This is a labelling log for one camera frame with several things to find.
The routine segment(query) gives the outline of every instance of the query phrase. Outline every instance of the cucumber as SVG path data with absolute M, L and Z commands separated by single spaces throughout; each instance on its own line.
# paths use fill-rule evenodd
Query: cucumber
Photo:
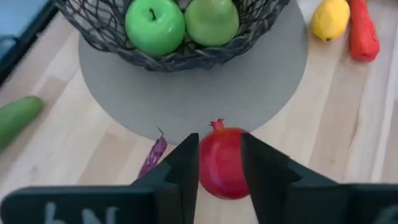
M 40 114 L 43 106 L 40 98 L 27 96 L 0 108 L 0 152 Z

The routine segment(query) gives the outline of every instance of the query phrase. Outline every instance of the purple object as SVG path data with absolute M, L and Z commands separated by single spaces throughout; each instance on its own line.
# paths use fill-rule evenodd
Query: purple object
M 143 175 L 147 174 L 150 170 L 155 168 L 157 162 L 166 150 L 167 142 L 166 139 L 163 138 L 163 131 L 160 130 L 160 128 L 158 129 L 162 133 L 162 135 L 156 140 L 154 146 L 152 146 L 152 149 L 150 149 L 150 152 L 146 157 L 145 162 L 141 167 L 141 170 L 139 171 L 138 178 L 141 178 Z

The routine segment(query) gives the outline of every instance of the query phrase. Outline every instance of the wooden table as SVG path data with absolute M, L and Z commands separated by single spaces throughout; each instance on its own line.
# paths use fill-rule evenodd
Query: wooden table
M 305 20 L 319 1 L 298 0 Z M 381 51 L 348 54 L 348 33 L 323 43 L 308 32 L 297 92 L 253 135 L 341 182 L 398 180 L 398 1 L 369 0 Z M 112 120 L 81 75 L 78 32 L 58 15 L 0 89 L 0 105 L 34 94 L 46 109 L 0 155 L 0 197 L 27 185 L 128 184 L 153 141 Z M 174 146 L 169 146 L 167 155 Z M 199 186 L 196 223 L 256 223 L 249 197 L 219 200 Z

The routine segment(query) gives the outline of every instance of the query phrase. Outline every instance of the red pomegranate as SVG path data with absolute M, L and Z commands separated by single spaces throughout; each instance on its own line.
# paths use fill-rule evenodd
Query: red pomegranate
M 212 195 L 239 199 L 249 195 L 241 159 L 241 128 L 225 128 L 212 121 L 214 131 L 200 141 L 200 183 Z

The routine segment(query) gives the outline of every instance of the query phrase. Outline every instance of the lemon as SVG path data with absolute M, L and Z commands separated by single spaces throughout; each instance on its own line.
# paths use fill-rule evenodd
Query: lemon
M 312 17 L 312 32 L 319 39 L 338 38 L 347 28 L 349 6 L 345 0 L 324 0 Z

